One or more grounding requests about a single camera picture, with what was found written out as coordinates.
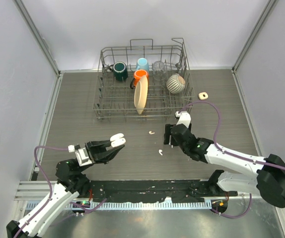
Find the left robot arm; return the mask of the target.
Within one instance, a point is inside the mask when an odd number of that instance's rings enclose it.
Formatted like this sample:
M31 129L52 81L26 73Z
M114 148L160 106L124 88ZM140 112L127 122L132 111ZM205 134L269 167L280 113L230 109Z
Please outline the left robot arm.
M10 221L6 226L9 238L41 238L51 223L75 198L86 197L91 189L90 180L83 171L95 164L107 164L124 148L122 133L108 140L89 141L84 147L69 145L66 151L75 158L57 163L55 184L49 184L49 193L26 216Z

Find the white earbud charging case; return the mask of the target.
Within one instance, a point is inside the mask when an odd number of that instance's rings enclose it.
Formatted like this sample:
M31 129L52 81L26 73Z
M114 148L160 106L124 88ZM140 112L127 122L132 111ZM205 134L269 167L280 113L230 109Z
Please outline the white earbud charging case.
M126 139L122 133L115 134L110 137L111 146L113 148L124 145L126 143Z

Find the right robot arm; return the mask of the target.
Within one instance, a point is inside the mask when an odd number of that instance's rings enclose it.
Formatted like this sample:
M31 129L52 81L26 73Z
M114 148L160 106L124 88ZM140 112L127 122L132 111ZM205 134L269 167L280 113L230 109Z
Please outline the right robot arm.
M285 162L270 154L258 157L229 150L215 145L212 140L193 135L190 127L183 124L166 124L164 144L179 146L194 161L229 168L212 175L208 190L214 196L224 191L244 191L260 195L269 204L285 208Z

